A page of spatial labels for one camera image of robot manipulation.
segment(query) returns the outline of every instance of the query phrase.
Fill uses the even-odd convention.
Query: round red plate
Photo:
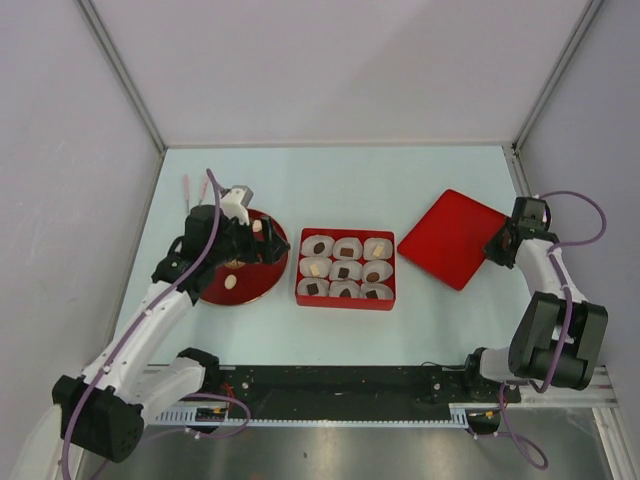
[[[253,220],[257,220],[262,215],[267,215],[258,210],[249,209],[249,218],[253,224]],[[287,235],[278,222],[273,220],[273,226],[276,232],[287,240]],[[257,239],[262,240],[262,232],[254,234]],[[289,261],[289,253],[283,255],[282,258],[273,265],[265,264],[245,264],[240,268],[229,268],[222,266],[216,270],[216,276],[213,283],[205,290],[200,299],[204,302],[213,303],[215,305],[242,305],[244,303],[257,300],[269,290],[271,290],[285,269]],[[237,278],[236,286],[227,290],[224,286],[224,280],[229,275],[235,275]]]

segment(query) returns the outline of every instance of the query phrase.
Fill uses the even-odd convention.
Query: square red plate
[[[455,190],[444,192],[398,245],[398,253],[455,290],[486,255],[484,246],[507,217]]]

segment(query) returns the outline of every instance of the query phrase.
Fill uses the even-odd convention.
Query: white wall
[[[176,145],[513,140],[587,0],[96,0]]]
[[[572,189],[604,207],[597,244],[567,249],[574,280],[609,310],[603,359],[640,448],[640,2],[611,0],[525,145],[534,190]],[[561,239],[597,231],[578,200],[553,200]]]
[[[160,160],[71,1],[0,3],[0,478],[104,345]]]

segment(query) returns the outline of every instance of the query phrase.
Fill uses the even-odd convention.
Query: white table
[[[260,300],[199,303],[153,363],[186,347],[224,364],[409,365],[460,363],[478,346],[511,340],[529,302],[522,274],[485,262],[456,292],[402,257],[390,312],[299,307],[295,258],[304,227],[391,230],[399,242],[447,188],[506,214],[515,191],[500,147],[172,149],[167,153],[127,288],[118,328],[133,314],[156,264],[183,233],[182,176],[196,200],[205,168],[225,186],[247,184],[251,206],[273,215],[292,243],[287,270]],[[212,201],[211,192],[207,194]]]

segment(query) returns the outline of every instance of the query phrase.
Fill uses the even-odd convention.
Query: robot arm
[[[544,200],[518,197],[511,218],[485,247],[488,258],[498,265],[520,268],[532,298],[511,345],[482,351],[480,375],[499,382],[544,380],[553,366],[568,288],[573,304],[571,320],[551,385],[582,390],[593,375],[608,314],[604,307],[589,303],[576,288],[561,249],[551,250],[558,237],[548,231],[549,215]]]
[[[105,351],[77,378],[62,376],[53,388],[53,401],[62,408],[61,437],[64,437],[80,396],[96,375],[104,375],[95,385],[73,431],[72,442],[111,461],[126,459],[138,444],[145,426],[181,398],[203,385],[215,388],[220,381],[217,357],[196,349],[186,349],[174,362],[140,382],[141,374],[168,333],[196,304],[211,284],[218,267],[233,260],[244,263],[275,263],[289,250],[289,244],[263,216],[262,239],[249,224],[246,207],[252,197],[248,187],[224,190],[215,241],[204,261],[157,305],[153,300],[193,266],[204,251],[214,225],[214,207],[194,207],[185,221],[185,233],[172,243],[167,256],[158,263],[138,310],[115,336]],[[144,320],[130,327],[144,313]],[[109,367],[116,346],[127,335]]]

